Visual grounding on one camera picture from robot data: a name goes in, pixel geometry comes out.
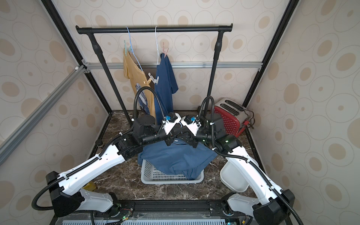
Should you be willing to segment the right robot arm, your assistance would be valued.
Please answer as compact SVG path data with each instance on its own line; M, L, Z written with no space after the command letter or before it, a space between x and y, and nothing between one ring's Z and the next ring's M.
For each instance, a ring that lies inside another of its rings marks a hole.
M293 208L295 196L289 189L284 190L273 182L246 152L240 141L228 135L222 118L215 121L186 116L178 122L179 131L174 135L185 134L190 143L205 143L218 155L227 159L240 177L255 192L256 198L245 198L234 194L226 200L234 212L242 212L253 217L260 225L279 225L291 215L298 224L303 221Z

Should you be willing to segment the light blue t-shirt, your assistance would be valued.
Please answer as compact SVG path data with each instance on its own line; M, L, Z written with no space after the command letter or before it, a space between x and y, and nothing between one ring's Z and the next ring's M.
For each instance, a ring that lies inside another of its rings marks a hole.
M183 174L188 180L195 180L216 156L217 153L201 143L194 148L175 139L170 146L164 141L144 146L137 161L142 165L146 160L167 175Z

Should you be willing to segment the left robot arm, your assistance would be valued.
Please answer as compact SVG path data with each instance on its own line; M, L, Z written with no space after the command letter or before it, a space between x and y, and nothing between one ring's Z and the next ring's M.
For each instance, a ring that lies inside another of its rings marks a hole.
M111 194L101 194L83 187L110 168L124 163L142 152L144 146L165 141L171 144L171 131L180 124L178 113L170 113L156 125L154 117L145 115L133 121L130 131L118 135L99 154L79 166L60 173L59 183L50 188L52 208L57 217L67 216L75 211L107 212L114 208Z

